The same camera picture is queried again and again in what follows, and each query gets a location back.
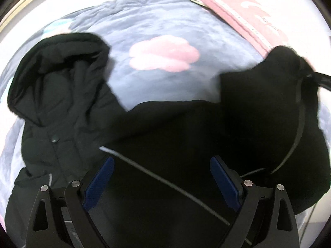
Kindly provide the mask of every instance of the silver bolt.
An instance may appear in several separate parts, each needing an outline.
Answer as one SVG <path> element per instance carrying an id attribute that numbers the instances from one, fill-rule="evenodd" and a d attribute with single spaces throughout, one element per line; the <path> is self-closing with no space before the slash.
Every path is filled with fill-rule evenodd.
<path id="1" fill-rule="evenodd" d="M 253 185 L 253 182 L 251 180 L 245 180 L 244 181 L 244 185 L 245 186 L 252 186 Z"/>
<path id="2" fill-rule="evenodd" d="M 48 189 L 48 186 L 47 186 L 47 185 L 43 185 L 43 186 L 40 188 L 40 190 L 43 191 L 43 192 L 45 192 L 47 189 Z"/>
<path id="3" fill-rule="evenodd" d="M 75 180 L 75 181 L 73 181 L 72 183 L 71 183 L 71 186 L 72 187 L 77 187 L 77 186 L 79 186 L 80 185 L 80 181 L 78 181 L 78 180 Z"/>
<path id="4" fill-rule="evenodd" d="M 278 188 L 279 190 L 281 190 L 281 191 L 284 190 L 284 186 L 283 186 L 283 185 L 277 185 L 277 188 Z"/>

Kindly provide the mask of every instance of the blue gripper pad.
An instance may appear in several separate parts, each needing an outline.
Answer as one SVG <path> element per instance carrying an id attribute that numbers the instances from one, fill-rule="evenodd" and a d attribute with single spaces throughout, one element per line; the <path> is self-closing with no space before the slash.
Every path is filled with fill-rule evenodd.
<path id="1" fill-rule="evenodd" d="M 88 212 L 89 209 L 94 208 L 97 205 L 102 192 L 106 188 L 106 185 L 114 172 L 114 168 L 114 159 L 108 157 L 85 190 L 83 202 L 83 208 L 85 211 Z"/>
<path id="2" fill-rule="evenodd" d="M 230 170 L 219 156 L 210 159 L 210 172 L 226 204 L 237 212 L 243 203 L 244 193 L 240 176 L 235 171 Z"/>

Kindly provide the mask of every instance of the jacket hood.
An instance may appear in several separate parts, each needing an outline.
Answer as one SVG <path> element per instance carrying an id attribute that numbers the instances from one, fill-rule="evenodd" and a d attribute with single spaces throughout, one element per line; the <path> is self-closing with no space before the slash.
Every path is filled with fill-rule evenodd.
<path id="1" fill-rule="evenodd" d="M 99 92 L 98 83 L 104 83 L 109 50 L 99 37 L 88 33 L 40 41 L 17 68 L 8 93 L 9 109 L 37 126 L 48 126 L 77 110 L 87 111 Z"/>

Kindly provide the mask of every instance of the black fabric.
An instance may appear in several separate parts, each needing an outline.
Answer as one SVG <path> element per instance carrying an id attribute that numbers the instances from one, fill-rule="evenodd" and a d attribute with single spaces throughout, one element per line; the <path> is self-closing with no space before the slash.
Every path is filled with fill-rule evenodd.
<path id="1" fill-rule="evenodd" d="M 317 123 L 317 86 L 304 80 L 305 129 L 290 159 L 298 126 L 297 83 L 311 68 L 290 49 L 275 48 L 254 69 L 221 75 L 221 103 L 146 102 L 125 112 L 103 80 L 109 48 L 90 34 L 58 35 L 21 61 L 8 95 L 24 118 L 26 168 L 15 182 L 7 231 L 24 245 L 38 189 L 80 179 L 107 154 L 105 145 L 175 183 L 229 222 L 209 172 L 220 155 L 258 185 L 281 183 L 296 213 L 330 187 L 330 165 Z M 216 247 L 228 227 L 182 194 L 115 158 L 114 174 L 90 215 L 110 247 Z"/>

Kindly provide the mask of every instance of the snap button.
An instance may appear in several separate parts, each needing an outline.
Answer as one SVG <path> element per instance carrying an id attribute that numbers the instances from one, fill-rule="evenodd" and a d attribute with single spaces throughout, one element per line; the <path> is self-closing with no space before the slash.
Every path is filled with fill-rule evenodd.
<path id="1" fill-rule="evenodd" d="M 52 139 L 51 139 L 52 143 L 56 143 L 56 142 L 58 142 L 59 140 L 60 140 L 60 138 L 59 138 L 57 135 L 53 135 L 53 136 L 52 136 Z"/>

